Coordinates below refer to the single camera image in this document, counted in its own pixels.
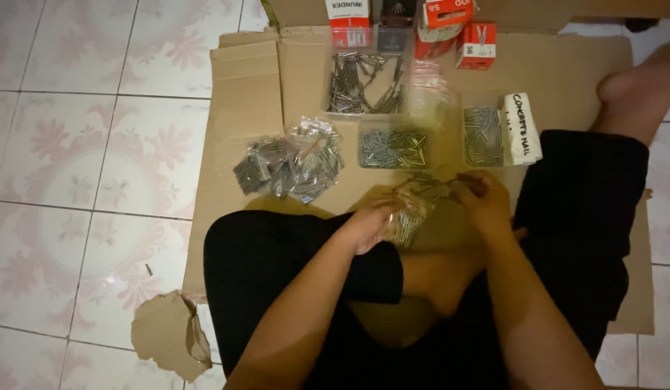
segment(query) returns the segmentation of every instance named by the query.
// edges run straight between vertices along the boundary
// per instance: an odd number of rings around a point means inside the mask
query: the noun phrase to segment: flattened cardboard box
[[[249,140],[280,134],[284,126],[301,116],[319,113],[327,55],[322,32],[322,27],[282,29],[282,39],[273,32],[224,35],[220,48],[211,52],[213,95],[183,286],[184,293],[198,300],[205,294],[202,246],[209,226],[218,217],[240,209],[338,215],[403,177],[400,172],[359,168],[357,124],[336,122],[343,137],[346,168],[340,174],[340,183],[312,205],[255,194],[244,196],[236,184],[232,168],[244,157]],[[499,34],[497,47],[500,52],[495,64],[484,72],[456,70],[452,53],[439,61],[451,86],[461,95],[470,91],[527,92],[541,130],[587,130],[600,109],[597,84],[606,75],[631,66],[631,48],[625,38]],[[430,142],[435,174],[442,179],[465,169],[461,163],[459,118],[458,110],[449,112],[443,129],[433,134]],[[523,168],[497,173],[514,201],[524,173]],[[461,208],[441,202],[420,231],[415,247],[443,248],[471,238]],[[632,254],[626,265],[631,287],[610,330],[652,334],[652,267],[645,202],[637,213]],[[395,311],[395,306],[377,309],[384,312],[383,316],[394,316],[390,310]]]

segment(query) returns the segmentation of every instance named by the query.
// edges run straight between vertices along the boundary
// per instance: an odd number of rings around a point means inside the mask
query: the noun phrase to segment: tiled floor
[[[137,359],[130,321],[182,284],[207,50],[266,23],[260,0],[0,0],[0,389],[223,385],[219,365],[186,384]],[[632,36],[636,60],[666,40],[670,21]],[[670,388],[670,123],[649,186],[658,334],[608,337],[613,386]]]

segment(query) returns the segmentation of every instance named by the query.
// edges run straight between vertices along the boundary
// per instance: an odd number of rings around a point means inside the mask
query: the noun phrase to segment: black pants
[[[626,294],[622,258],[645,185],[648,149],[632,138],[545,131],[544,160],[528,170],[515,227],[554,302],[595,359]],[[205,239],[205,285],[224,371],[236,366],[263,313],[349,215],[321,219],[262,211],[219,218]],[[352,262],[306,388],[506,388],[486,275],[454,316],[401,350],[376,344],[349,299],[397,303],[402,267],[381,243]]]

